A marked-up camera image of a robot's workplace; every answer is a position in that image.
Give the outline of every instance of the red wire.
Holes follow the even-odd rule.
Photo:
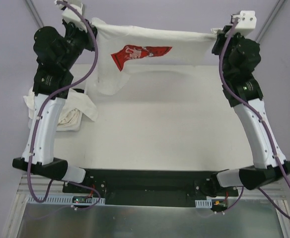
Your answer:
[[[226,202],[226,204],[228,205],[228,197],[229,197],[229,192],[227,191],[227,192],[225,192],[225,202]]]
[[[93,195],[93,190],[91,190],[91,193],[89,194],[88,198],[92,197],[92,195]]]

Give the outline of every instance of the robotic arm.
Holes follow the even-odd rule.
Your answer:
[[[69,4],[79,13],[83,13],[84,6],[78,0],[72,0]],[[54,158],[53,151],[58,119],[68,95],[68,90],[62,89],[71,84],[73,76],[69,70],[82,51],[95,50],[87,31],[96,36],[97,30],[87,28],[71,9],[63,6],[60,6],[60,9],[64,10],[65,36],[60,36],[53,27],[43,27],[34,36],[34,51],[38,56],[38,69],[33,87],[34,118],[22,157],[14,159],[12,165],[28,172],[30,168],[31,173],[54,180],[72,181],[91,187],[93,180],[89,170],[70,166],[67,161]],[[272,134],[262,91],[252,75],[254,68],[261,61],[260,47],[258,43],[245,39],[244,36],[255,29],[255,12],[241,11],[240,14],[231,16],[231,23],[235,18],[239,20],[237,25],[234,25],[233,32],[230,31],[232,26],[225,26],[218,31],[212,53],[220,56],[223,92],[242,122],[251,146],[254,165],[212,174],[210,179],[198,186],[204,196],[210,197],[216,197],[230,186],[244,186],[249,190],[260,188],[281,179],[281,168],[287,175],[290,174],[290,161],[286,160]]]
[[[202,192],[211,197],[215,197],[218,192],[229,186],[243,186],[248,190],[253,190],[281,179],[283,175],[277,158],[286,174],[290,174],[290,161],[286,160],[275,140],[266,116],[262,91],[252,75],[254,68],[261,61],[259,44],[244,38],[255,28],[255,12],[241,11],[240,14],[231,16],[231,23],[235,18],[239,20],[223,56],[223,78],[229,89],[253,107],[255,112],[230,94],[225,86],[223,86],[223,92],[241,120],[250,143],[254,165],[213,174],[210,180],[202,185]],[[218,31],[213,54],[221,55],[231,28],[232,26],[225,26]],[[277,157],[262,121],[265,121],[271,133]]]
[[[69,4],[83,15],[83,4],[72,1]],[[65,36],[59,35],[55,28],[45,26],[34,36],[34,51],[37,54],[38,68],[34,77],[34,117],[26,148],[21,158],[13,160],[13,167],[27,171],[29,157],[32,156],[31,172],[54,180],[66,180],[91,185],[90,176],[84,169],[68,165],[66,160],[54,158],[54,139],[61,110],[69,90],[65,90],[50,99],[41,113],[38,132],[34,128],[38,113],[48,96],[58,89],[71,84],[73,76],[70,68],[84,49],[94,51],[87,28],[70,9],[64,10],[63,25]],[[34,151],[30,154],[31,141],[35,136]]]

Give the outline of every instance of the metal sheet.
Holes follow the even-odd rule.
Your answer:
[[[27,204],[32,216],[58,205]],[[42,220],[23,218],[19,238],[282,238],[274,208],[264,201],[240,201],[223,215],[206,209],[98,206],[85,212],[65,208]]]

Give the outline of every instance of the printed graphic on cloth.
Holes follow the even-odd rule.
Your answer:
[[[145,57],[158,57],[167,54],[172,47],[153,47],[153,46],[133,46],[126,45],[115,54],[111,54],[117,68],[120,71],[124,68],[124,63],[128,60],[142,59]]]

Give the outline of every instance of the white towel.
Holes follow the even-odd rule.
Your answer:
[[[34,92],[29,89],[28,95],[24,96],[24,101],[28,107],[28,116],[33,118],[34,114]],[[78,93],[69,89],[68,98],[61,111],[58,127],[70,127],[78,123],[80,112],[84,113],[92,121],[96,121],[98,111],[91,99],[83,93]]]
[[[93,18],[99,48],[97,89],[113,95],[129,80],[132,64],[200,65],[215,34],[108,25]]]

